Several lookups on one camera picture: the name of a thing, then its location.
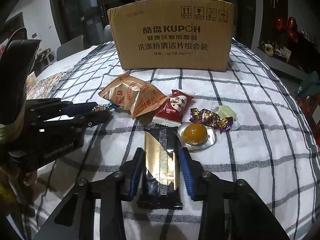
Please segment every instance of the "screw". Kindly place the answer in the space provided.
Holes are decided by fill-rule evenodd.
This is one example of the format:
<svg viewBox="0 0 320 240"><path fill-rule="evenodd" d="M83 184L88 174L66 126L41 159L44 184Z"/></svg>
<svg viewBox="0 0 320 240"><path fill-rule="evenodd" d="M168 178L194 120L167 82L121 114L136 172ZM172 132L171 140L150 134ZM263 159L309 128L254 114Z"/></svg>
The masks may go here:
<svg viewBox="0 0 320 240"><path fill-rule="evenodd" d="M204 177L204 178L209 178L211 175L212 175L212 173L210 171L202 172L202 177Z"/></svg>
<svg viewBox="0 0 320 240"><path fill-rule="evenodd" d="M78 185L79 186L83 186L83 185L85 185L85 184L87 184L87 180L86 179L78 179Z"/></svg>
<svg viewBox="0 0 320 240"><path fill-rule="evenodd" d="M123 176L123 172L122 171L115 171L113 173L113 176L115 176L116 178L120 178Z"/></svg>
<svg viewBox="0 0 320 240"><path fill-rule="evenodd" d="M245 185L247 185L247 182L244 179L238 179L238 184L240 186L245 186Z"/></svg>

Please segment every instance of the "gray chair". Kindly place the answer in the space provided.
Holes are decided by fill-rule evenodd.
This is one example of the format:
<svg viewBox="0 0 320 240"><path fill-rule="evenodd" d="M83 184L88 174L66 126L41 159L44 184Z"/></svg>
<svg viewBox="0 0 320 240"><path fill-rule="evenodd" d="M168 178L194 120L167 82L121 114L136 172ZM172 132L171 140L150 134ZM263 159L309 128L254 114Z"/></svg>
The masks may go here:
<svg viewBox="0 0 320 240"><path fill-rule="evenodd" d="M84 38L80 35L57 49L57 61L84 50Z"/></svg>
<svg viewBox="0 0 320 240"><path fill-rule="evenodd" d="M107 25L106 27L104 27L104 42L109 42L109 41L113 41L113 36L112 36L112 32L110 29L110 25Z"/></svg>

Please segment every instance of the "round brown candy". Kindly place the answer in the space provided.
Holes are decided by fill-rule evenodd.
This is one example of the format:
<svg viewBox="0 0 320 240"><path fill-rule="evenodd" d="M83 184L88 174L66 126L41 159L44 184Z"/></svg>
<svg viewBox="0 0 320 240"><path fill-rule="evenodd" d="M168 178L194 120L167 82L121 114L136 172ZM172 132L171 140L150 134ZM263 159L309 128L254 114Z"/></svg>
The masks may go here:
<svg viewBox="0 0 320 240"><path fill-rule="evenodd" d="M208 139L207 129L199 123L192 123L185 128L182 138L190 145L203 144Z"/></svg>

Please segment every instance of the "red candy wrapper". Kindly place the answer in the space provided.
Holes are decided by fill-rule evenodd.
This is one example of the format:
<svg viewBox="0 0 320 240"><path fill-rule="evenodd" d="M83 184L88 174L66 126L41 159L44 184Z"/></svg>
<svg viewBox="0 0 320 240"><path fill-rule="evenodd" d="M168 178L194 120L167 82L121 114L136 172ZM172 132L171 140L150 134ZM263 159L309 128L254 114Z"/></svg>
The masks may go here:
<svg viewBox="0 0 320 240"><path fill-rule="evenodd" d="M181 125L182 113L194 97L194 94L172 89L172 95L160 107L152 121L169 127Z"/></svg>

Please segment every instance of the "white tablecloth with black stripes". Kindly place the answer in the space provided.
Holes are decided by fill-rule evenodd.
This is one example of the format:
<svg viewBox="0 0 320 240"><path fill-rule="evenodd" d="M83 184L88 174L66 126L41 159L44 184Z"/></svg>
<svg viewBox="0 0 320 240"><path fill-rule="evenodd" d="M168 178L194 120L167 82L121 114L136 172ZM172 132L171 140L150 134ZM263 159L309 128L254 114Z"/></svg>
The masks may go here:
<svg viewBox="0 0 320 240"><path fill-rule="evenodd" d="M320 210L319 148L296 101L270 68L236 41L230 59L232 67L226 72L149 69L131 75L151 82L164 94L171 89L195 93L192 107L198 109L217 103L230 106L240 128L216 132L216 143L192 158L221 179L247 180L290 239L301 239ZM50 97L104 104L107 101L98 91L123 73L114 44L103 44L80 60ZM186 113L183 121L188 119ZM25 238L34 237L77 178L104 179L132 159L136 148L144 146L144 128L129 112L112 110L110 121L87 129L82 149L39 169L33 188L36 215L22 218ZM182 211L141 210L136 200L124 202L127 239L197 239L202 203L190 200L181 172L180 194ZM97 201L95 239L99 239L99 206Z"/></svg>

